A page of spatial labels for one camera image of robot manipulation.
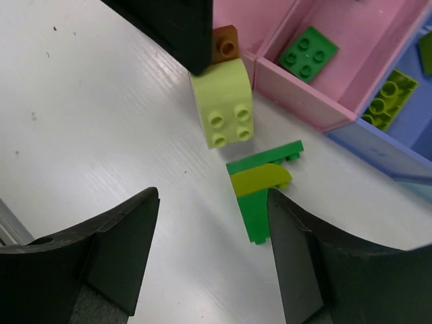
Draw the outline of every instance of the lime green duplo brick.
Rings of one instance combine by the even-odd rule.
[[[210,65],[200,76],[190,75],[190,81],[209,149],[253,137],[252,90],[241,59]]]
[[[264,189],[237,198],[249,240],[255,244],[263,244],[270,237],[267,216],[268,193],[269,190]]]
[[[416,80],[399,70],[394,70],[372,100],[362,118],[383,132],[386,131],[417,85]]]
[[[312,26],[279,58],[279,65],[309,83],[336,54],[338,47]]]

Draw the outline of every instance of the green duplo brick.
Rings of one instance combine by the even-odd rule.
[[[424,35],[418,41],[423,72],[428,76],[432,74],[432,32]]]
[[[312,26],[279,58],[279,65],[309,83],[336,54],[338,47]]]
[[[383,132],[386,131],[417,85],[416,80],[399,70],[394,70],[363,114],[363,120]]]

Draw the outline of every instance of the black object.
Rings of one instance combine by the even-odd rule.
[[[102,0],[151,37],[189,72],[211,63],[212,0]]]
[[[0,322],[126,323],[136,303],[159,197],[149,188],[26,246],[0,248]]]
[[[267,208],[287,324],[306,319],[304,313],[295,317],[305,298],[313,302],[307,323],[314,323],[312,315],[321,310],[315,284],[334,324],[432,323],[432,245],[403,251],[363,240],[277,190],[269,191]],[[292,271],[296,263],[304,265],[302,272]],[[303,300],[292,298],[298,293],[293,287],[301,286],[308,288]]]

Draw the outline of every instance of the yellow curved lego piece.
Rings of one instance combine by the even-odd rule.
[[[253,137],[252,90],[241,59],[210,65],[200,76],[190,75],[190,81],[210,149]]]
[[[237,197],[272,187],[285,188],[292,180],[290,173],[284,167],[274,163],[232,174],[230,178]]]

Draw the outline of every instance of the orange lego brick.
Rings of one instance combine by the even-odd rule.
[[[211,63],[221,63],[239,58],[236,27],[229,25],[213,29]]]

